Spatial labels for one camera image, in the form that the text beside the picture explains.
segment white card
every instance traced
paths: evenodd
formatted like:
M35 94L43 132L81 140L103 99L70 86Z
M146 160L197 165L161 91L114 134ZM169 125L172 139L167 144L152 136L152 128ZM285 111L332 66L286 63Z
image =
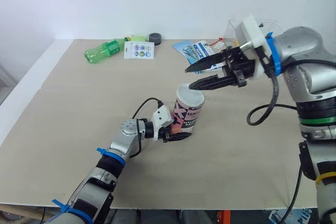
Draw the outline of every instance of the white card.
M124 59L154 59L154 42L126 41Z

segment black cable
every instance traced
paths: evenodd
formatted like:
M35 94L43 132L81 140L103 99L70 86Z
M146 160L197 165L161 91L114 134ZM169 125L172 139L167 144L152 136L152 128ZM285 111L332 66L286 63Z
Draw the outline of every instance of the black cable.
M285 223L285 219L287 218L287 216L289 215L289 213L292 211L292 208L294 206L296 197L298 196L300 182L301 182L301 177L302 177L302 167L300 166L298 180L296 182L296 187L295 187L295 192L294 192L294 195L293 195L292 202L290 203L289 207L287 208L287 211L286 211L285 215L283 216L283 218L280 220L280 222L278 224Z
M336 67L336 63L331 62L331 61L327 61L327 60L297 60L297 61L293 61L292 63L290 63L288 65L284 65L282 67L282 72L285 72L290 67L294 67L296 65L304 64L304 63L315 63L315 64L322 64L322 65L328 65L328 66Z
M155 100L157 101L157 103L162 103L158 98L155 98L155 97L149 97L148 99L146 99L137 109L137 111L134 113L134 115L132 116L132 119L135 118L136 114L141 110L141 108L150 100Z
M43 208L43 215L42 215L42 220L40 221L40 224L43 223L44 215L46 215L46 207Z
M265 104L265 105L256 107L249 112L249 115L252 116L258 110L261 110L263 108L267 108L268 106L269 106L269 104ZM280 103L274 104L274 107L282 107L282 108L287 108L287 109L291 109L291 110L297 110L297 108L295 106L290 106L290 105L280 104Z
M146 99L143 103L141 103L141 105L138 107L137 111L134 113L134 115L132 116L132 119L134 119L137 115L137 113L141 110L141 108L150 100L155 100L157 101L157 107L161 107L163 105L162 101L160 101L158 98L155 97L149 97L148 99ZM141 152L141 133L140 133L140 129L139 129L139 119L137 119L136 121L137 123L137 127L136 127L136 131L138 133L138 142L139 142L139 149L137 151L137 153L133 154L130 156L130 158L138 156Z
M262 123L270 115L270 113L274 109L275 104L276 104L276 102L278 100L278 96L279 96L279 83L278 83L277 77L276 77L274 71L270 71L268 73L268 75L269 75L269 77L270 77L270 79L272 81L272 84L273 84L272 99L271 99L271 102L269 103L269 105L267 106L268 107L267 110L264 112L264 114L256 122L251 122L251 115L255 112L254 111L255 109L252 110L252 111L250 111L247 114L246 121L251 126L256 126L256 125L259 125L260 123Z
M135 156L138 156L139 154L140 154L140 152L141 152L141 133L140 133L140 130L139 130L139 119L136 119L137 121L137 127L136 127L136 131L137 131L137 133L138 133L138 142L139 142L139 149L138 149L138 152L137 153L135 153L135 154L133 154L133 155L131 155L130 156L130 158L132 158L132 157L135 157Z

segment red object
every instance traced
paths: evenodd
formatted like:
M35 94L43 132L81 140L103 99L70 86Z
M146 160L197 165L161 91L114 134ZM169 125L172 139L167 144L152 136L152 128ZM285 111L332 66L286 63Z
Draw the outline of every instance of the red object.
M223 210L217 213L217 221L219 224L231 224L231 211Z
M219 42L219 41L221 41L221 40L223 40L223 38L218 38L218 41L216 41L216 42L213 42L212 44L210 44L209 46L213 46L214 44L216 44L217 42Z

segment green plastic bottle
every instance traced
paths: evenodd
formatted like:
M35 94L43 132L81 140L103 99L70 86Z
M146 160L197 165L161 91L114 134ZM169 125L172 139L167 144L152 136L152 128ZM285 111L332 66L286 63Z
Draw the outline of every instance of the green plastic bottle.
M123 39L113 39L110 42L105 42L96 48L87 50L84 56L88 63L97 63L103 58L110 57L119 51L124 50L125 41L130 41L130 37Z

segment white bracket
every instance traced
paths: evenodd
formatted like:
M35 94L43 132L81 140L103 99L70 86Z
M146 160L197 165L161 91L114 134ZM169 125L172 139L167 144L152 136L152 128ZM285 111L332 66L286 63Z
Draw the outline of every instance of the white bracket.
M152 117L153 127L154 127L154 140L157 140L159 137L159 130L162 127L167 127L173 122L172 115L169 111L169 108L166 105L159 107Z

